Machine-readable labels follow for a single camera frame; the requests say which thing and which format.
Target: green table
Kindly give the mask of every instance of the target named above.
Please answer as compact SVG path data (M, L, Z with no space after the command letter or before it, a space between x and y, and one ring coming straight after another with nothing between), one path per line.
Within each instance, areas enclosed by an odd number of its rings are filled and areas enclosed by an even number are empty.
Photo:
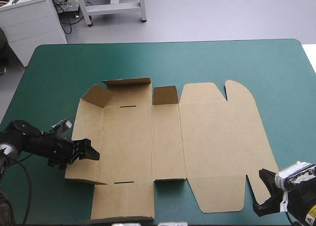
M316 79L292 39L217 42L44 45L36 49L0 129L24 119L41 130L63 118L74 121L81 95L102 79L150 77L155 86L211 81L223 94L227 79L253 94L279 168L296 160L316 162ZM79 224L89 219L93 186L64 179L47 160L25 161L34 196L28 223ZM18 166L1 186L9 193L17 222L24 216L27 182ZM156 219L147 223L288 224L284 214L257 217L249 188L240 212L202 213L187 181L155 184Z

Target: cardboard box flap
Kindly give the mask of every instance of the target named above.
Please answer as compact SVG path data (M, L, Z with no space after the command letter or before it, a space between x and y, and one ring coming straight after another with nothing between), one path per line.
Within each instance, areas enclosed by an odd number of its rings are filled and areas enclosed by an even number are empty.
M103 108L112 97L113 93L110 90L95 84L82 96L81 99Z
M132 79L112 79L112 80L103 80L102 82L105 83L107 86L151 83L149 77L132 78Z
M214 103L225 102L226 99L217 88L216 84L211 82L185 84L183 87L180 103Z
M229 192L231 175L251 175L256 198L258 201L267 199L269 193L258 170L266 168L277 172L278 167L256 103L251 93L235 81L226 82L226 92L227 101L211 83L184 87L179 108L187 178L190 182L192 178L221 177L222 190ZM194 93L204 93L200 95L203 102L197 100ZM212 195L213 190L209 188L203 195ZM202 194L200 188L195 191L196 195ZM235 200L242 199L244 187L236 194ZM210 212L230 209L229 205L216 205Z
M114 93L106 108L152 105L152 84L113 85L108 87Z
M189 178L189 184L204 213L231 212L243 209L245 176Z
M185 179L178 104L153 106L154 178Z
M91 219L99 223L154 219L154 183L126 183L94 187Z
M176 86L154 88L154 105L177 104L178 92Z
M101 148L101 130L103 125L103 108L80 99L76 120L73 129L72 140L88 138L91 145L97 151ZM96 182L97 167L99 162L83 159L77 160L73 164L68 164L65 178Z

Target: white desk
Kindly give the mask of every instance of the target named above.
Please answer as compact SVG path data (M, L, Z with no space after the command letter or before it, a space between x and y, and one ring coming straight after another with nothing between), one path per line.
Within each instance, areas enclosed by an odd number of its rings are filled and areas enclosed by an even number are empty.
M24 66L39 45L67 43L51 0L12 1L0 7L0 28Z

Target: black cable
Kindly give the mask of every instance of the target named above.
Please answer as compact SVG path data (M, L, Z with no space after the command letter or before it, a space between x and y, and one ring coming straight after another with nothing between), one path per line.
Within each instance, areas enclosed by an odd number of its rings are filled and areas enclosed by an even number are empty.
M31 154L29 154L28 156L26 156L25 158L23 158L23 159L21 159L21 160L19 160L19 162L22 162L22 161L24 161L24 160L26 160L26 159L28 159L29 157L31 157L33 154L31 153Z
M62 22L62 24L64 24L64 25L75 25L76 23L79 23L82 19L83 19L83 16L79 20L77 20L76 22L73 22L73 23L70 23L70 24Z
M290 224L291 224L292 226L295 226L295 224L294 224L293 221L291 220L290 216L288 215L288 212L285 212L285 214L286 214L286 217L287 217L288 221L290 222Z
M23 220L23 223L22 223L22 226L25 225L26 223L26 220L29 216L29 212L30 212L30 207L31 207L31 201L32 201L32 181L31 181L31 176L30 176L30 173L28 171L28 169L25 167L25 165L23 163L21 163L19 160L15 160L14 158L11 158L9 156L7 156L6 154L2 154L6 159L9 159L17 164L19 164L23 169L24 169L24 172L26 174L26 177L28 179L28 184L29 184L29 199L28 199L28 206L26 208L26 211L25 211L25 216L24 216L24 220Z
M57 4L57 3L55 3L55 2L53 2L55 5L57 5L57 6L59 6L59 8L61 8L61 10L63 11L63 12L65 12L64 11L64 9L59 5L59 4ZM65 34L67 34L67 35L69 35L69 34L71 34L71 32L73 31L73 28L72 28L72 26L71 26L71 23L70 23L70 20L69 20L69 18L67 17L67 20L68 20L68 25L70 26L70 31L69 32L66 32L65 31L65 29L64 29L64 27L63 27L63 23L61 22L60 23L60 25L61 25L61 28L63 29L63 31L65 32Z

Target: white drawer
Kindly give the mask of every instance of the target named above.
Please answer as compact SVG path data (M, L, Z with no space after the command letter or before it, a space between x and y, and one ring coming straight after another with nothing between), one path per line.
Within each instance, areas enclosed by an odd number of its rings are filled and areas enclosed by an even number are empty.
M59 22L56 21L54 16L49 16L38 20L32 20L26 23L5 27L2 30L4 31L8 42L15 42L21 39L58 30L59 25L57 23Z
M51 16L52 11L47 1L40 1L29 5L19 6L0 11L0 28L25 23Z
M56 30L47 34L19 40L9 43L10 47L26 67L33 55L35 48L43 44L65 44L67 43L62 31Z

